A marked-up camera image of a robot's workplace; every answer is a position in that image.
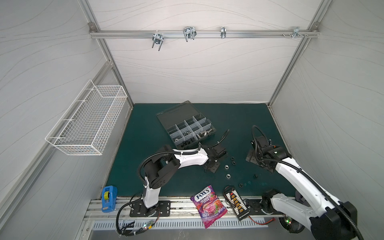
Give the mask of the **clear plastic organizer box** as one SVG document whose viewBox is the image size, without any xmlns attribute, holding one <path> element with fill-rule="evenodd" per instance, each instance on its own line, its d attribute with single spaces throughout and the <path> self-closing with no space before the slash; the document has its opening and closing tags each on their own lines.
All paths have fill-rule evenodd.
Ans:
<svg viewBox="0 0 384 240">
<path fill-rule="evenodd" d="M 216 133 L 212 122 L 189 101 L 158 113 L 157 118 L 178 150 L 196 148 Z"/>
</svg>

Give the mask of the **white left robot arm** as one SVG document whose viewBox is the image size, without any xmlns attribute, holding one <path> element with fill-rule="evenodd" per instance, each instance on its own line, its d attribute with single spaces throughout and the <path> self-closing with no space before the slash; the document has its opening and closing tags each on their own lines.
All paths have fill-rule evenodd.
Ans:
<svg viewBox="0 0 384 240">
<path fill-rule="evenodd" d="M 156 153 L 144 159 L 138 166 L 137 174 L 144 185 L 142 201 L 147 209 L 158 205 L 161 188 L 181 168 L 202 166 L 215 173 L 220 160 L 228 151 L 221 144 L 205 146 L 198 144 L 196 149 L 177 150 L 165 145 Z"/>
</svg>

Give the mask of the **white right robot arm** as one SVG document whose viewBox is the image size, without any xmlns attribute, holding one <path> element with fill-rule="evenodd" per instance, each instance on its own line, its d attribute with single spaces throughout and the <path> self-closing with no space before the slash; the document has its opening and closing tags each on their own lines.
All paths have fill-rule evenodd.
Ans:
<svg viewBox="0 0 384 240">
<path fill-rule="evenodd" d="M 283 176 L 299 193 L 296 200 L 278 190 L 265 192 L 261 209 L 283 213 L 311 231 L 316 240 L 352 240 L 364 237 L 358 228 L 358 211 L 350 202 L 341 202 L 310 177 L 284 148 L 266 137 L 254 138 L 247 161 Z"/>
</svg>

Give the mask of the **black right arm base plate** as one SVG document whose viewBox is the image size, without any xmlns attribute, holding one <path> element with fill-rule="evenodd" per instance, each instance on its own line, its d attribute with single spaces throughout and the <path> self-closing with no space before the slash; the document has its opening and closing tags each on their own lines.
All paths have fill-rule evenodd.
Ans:
<svg viewBox="0 0 384 240">
<path fill-rule="evenodd" d="M 283 213 L 275 210 L 270 201 L 263 199 L 245 199 L 246 206 L 250 209 L 251 215 L 258 216 L 284 216 Z"/>
</svg>

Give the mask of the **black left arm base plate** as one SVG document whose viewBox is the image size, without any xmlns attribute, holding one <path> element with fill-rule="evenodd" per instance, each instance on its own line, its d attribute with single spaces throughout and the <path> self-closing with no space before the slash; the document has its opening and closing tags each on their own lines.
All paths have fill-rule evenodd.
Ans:
<svg viewBox="0 0 384 240">
<path fill-rule="evenodd" d="M 153 207 L 147 208 L 144 201 L 134 203 L 131 205 L 130 217 L 149 218 L 149 217 L 169 217 L 171 210 L 170 201 L 159 201 Z"/>
</svg>

